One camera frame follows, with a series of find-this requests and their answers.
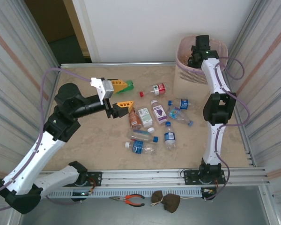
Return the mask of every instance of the doorway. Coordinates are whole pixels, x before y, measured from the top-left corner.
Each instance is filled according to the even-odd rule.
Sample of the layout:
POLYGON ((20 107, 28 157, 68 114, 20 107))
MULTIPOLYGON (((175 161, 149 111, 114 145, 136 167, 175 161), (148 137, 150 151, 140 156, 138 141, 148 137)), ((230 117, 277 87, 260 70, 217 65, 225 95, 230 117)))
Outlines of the doorway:
POLYGON ((24 0, 57 62, 91 59, 72 0, 24 0))

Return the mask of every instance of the beige tabletop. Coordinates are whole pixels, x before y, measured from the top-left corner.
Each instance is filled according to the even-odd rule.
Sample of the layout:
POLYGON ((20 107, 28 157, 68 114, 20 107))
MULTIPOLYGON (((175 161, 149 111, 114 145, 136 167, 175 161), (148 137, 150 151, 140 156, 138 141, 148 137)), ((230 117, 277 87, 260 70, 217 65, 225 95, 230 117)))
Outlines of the beige tabletop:
MULTIPOLYGON (((135 101, 135 108, 146 106, 150 109, 151 100, 156 99, 166 110, 168 100, 175 99, 172 94, 175 67, 88 67, 69 68, 68 70, 86 78, 105 77, 106 79, 118 78, 123 81, 132 80, 134 89, 121 94, 113 94, 111 104, 132 100, 135 101), (161 82, 170 88, 166 94, 140 98, 139 91, 149 85, 161 82)), ((75 83, 84 97, 96 94, 96 89, 91 87, 89 82, 61 73, 58 88, 65 83, 75 83)), ((128 115, 122 118, 108 119, 105 111, 102 111, 80 118, 81 127, 68 143, 52 157, 45 170, 60 170, 72 161, 80 162, 89 170, 198 167, 207 143, 208 130, 203 119, 204 104, 205 101, 194 102, 192 109, 184 111, 193 120, 192 127, 171 120, 177 143, 177 149, 174 151, 168 151, 164 148, 164 126, 159 126, 151 114, 155 126, 154 135, 159 137, 156 155, 138 155, 125 148, 125 142, 129 141, 127 138, 127 132, 130 128, 128 115)), ((235 123, 234 116, 229 120, 229 123, 235 123)), ((231 167, 249 166, 237 127, 225 129, 221 155, 231 167)))

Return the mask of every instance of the white wall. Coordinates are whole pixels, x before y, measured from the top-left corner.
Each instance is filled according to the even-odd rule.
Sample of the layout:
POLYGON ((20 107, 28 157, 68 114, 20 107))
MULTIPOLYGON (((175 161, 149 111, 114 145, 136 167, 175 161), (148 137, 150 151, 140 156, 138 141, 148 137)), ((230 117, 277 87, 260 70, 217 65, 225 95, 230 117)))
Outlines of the white wall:
POLYGON ((231 47, 256 0, 73 0, 93 62, 174 61, 180 40, 231 47))

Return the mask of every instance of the plastic bottle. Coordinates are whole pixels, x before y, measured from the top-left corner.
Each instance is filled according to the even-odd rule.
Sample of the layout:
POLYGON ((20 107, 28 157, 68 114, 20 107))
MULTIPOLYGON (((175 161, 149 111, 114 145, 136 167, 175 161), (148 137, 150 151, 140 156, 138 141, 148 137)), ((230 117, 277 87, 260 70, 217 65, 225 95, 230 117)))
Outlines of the plastic bottle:
POLYGON ((162 125, 164 124, 166 121, 168 121, 168 116, 167 114, 165 113, 164 109, 163 109, 163 106, 161 104, 158 103, 157 100, 153 100, 151 102, 151 105, 152 105, 152 111, 153 111, 153 114, 157 120, 157 122, 162 125))
POLYGON ((139 116, 135 113, 134 108, 129 113, 130 128, 139 130, 141 128, 141 120, 139 116))
POLYGON ((130 129, 128 131, 128 138, 132 141, 158 142, 158 137, 152 136, 149 132, 143 130, 130 129))
POLYGON ((192 104, 188 101, 188 99, 174 99, 169 101, 168 105, 173 105, 179 109, 189 109, 192 104))
POLYGON ((174 129, 171 127, 170 122, 165 123, 164 143, 165 148, 168 150, 173 150, 176 148, 175 132, 174 129))
POLYGON ((164 94, 168 90, 169 90, 169 87, 164 83, 155 84, 155 85, 146 87, 143 91, 140 92, 140 96, 144 97, 145 95, 148 95, 148 94, 157 96, 157 95, 164 94))
POLYGON ((188 126, 192 126, 193 121, 188 118, 188 116, 177 107, 171 106, 167 110, 167 114, 172 119, 176 120, 178 123, 187 124, 188 126))
POLYGON ((155 129, 153 127, 153 120, 152 120, 152 117, 149 113, 149 110, 148 108, 146 107, 141 107, 138 111, 137 111, 139 117, 140 117, 140 120, 144 126, 144 128, 147 129, 147 131, 152 134, 154 133, 155 129))
POLYGON ((149 144, 142 141, 126 142, 125 147, 131 149, 136 154, 147 153, 150 155, 155 154, 157 149, 156 144, 149 144))

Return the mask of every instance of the bottle cap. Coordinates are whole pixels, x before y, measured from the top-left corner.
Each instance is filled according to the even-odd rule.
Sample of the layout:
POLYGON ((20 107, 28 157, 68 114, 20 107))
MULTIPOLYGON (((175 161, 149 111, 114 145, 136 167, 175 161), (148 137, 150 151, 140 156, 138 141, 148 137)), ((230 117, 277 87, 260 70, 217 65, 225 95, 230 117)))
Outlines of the bottle cap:
POLYGON ((155 132, 155 129, 154 129, 154 127, 150 127, 147 131, 148 131, 150 134, 152 134, 152 133, 155 132))

